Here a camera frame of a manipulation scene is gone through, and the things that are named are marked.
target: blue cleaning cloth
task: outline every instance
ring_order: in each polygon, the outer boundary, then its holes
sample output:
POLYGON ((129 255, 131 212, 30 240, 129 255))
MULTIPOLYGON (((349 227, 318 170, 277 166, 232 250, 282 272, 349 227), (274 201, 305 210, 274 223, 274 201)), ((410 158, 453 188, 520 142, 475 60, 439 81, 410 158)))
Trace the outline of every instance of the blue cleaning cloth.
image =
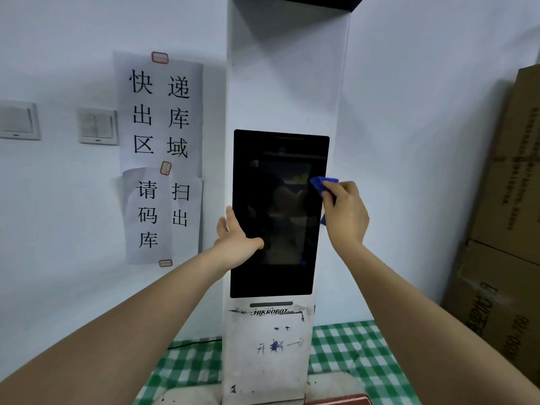
MULTIPOLYGON (((334 183, 338 183, 339 182, 339 179, 335 179, 333 177, 324 177, 324 176, 316 176, 316 177, 312 177, 311 179, 309 179, 309 182, 314 185, 315 189, 317 189, 317 192, 319 192, 319 195, 320 197, 322 197, 322 192, 324 191, 329 191, 323 184, 322 184, 322 181, 323 180, 328 180, 329 182, 334 182, 334 183)), ((336 201, 336 197, 334 196, 334 194, 332 192, 330 192, 330 194, 332 195, 332 198, 334 199, 334 203, 336 201)), ((323 226, 326 226, 326 217, 323 216, 322 219, 321 219, 321 224, 323 226)))

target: person's right arm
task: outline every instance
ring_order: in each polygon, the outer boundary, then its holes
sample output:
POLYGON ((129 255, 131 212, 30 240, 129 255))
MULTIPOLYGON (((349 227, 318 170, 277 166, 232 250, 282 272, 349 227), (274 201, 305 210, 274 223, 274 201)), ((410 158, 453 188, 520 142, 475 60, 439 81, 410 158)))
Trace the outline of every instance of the person's right arm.
POLYGON ((369 217, 356 185, 324 185, 337 196, 323 192, 330 241, 422 404, 540 404, 501 354, 362 245, 369 217))

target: sign with chinese characters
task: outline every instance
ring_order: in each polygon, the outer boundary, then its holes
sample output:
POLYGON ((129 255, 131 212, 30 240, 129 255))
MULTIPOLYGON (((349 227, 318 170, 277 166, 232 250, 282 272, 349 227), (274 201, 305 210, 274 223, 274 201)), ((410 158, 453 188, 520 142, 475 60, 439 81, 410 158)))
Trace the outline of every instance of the sign with chinese characters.
POLYGON ((126 261, 169 267, 199 251, 203 66, 125 52, 113 60, 126 261))
POLYGON ((172 163, 201 176, 203 65, 115 51, 122 171, 172 163))

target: hand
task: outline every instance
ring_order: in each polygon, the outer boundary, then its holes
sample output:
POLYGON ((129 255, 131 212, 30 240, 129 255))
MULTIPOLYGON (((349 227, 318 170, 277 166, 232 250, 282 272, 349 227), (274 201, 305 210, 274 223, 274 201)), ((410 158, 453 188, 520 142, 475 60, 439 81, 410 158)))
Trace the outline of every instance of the hand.
POLYGON ((324 191, 322 199, 325 205, 326 229, 335 251, 342 257, 350 247, 362 245, 368 229, 369 216, 354 182, 334 183, 327 180, 322 184, 332 195, 324 191))
POLYGON ((221 217, 218 221, 219 238, 215 241, 213 248, 219 251, 217 253, 220 259, 219 266, 224 271, 229 271, 241 265, 257 250, 262 249, 265 243, 261 238, 246 237, 231 206, 227 206, 225 211, 227 218, 221 217))

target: person's left arm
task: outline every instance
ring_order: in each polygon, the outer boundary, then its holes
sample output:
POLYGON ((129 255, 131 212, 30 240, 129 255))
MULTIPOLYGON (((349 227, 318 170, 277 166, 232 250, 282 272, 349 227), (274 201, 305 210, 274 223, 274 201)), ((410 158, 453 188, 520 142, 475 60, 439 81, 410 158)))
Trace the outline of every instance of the person's left arm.
POLYGON ((206 290, 264 245, 260 238, 246 238, 230 207, 217 230, 212 248, 2 381, 0 403, 131 404, 206 290))

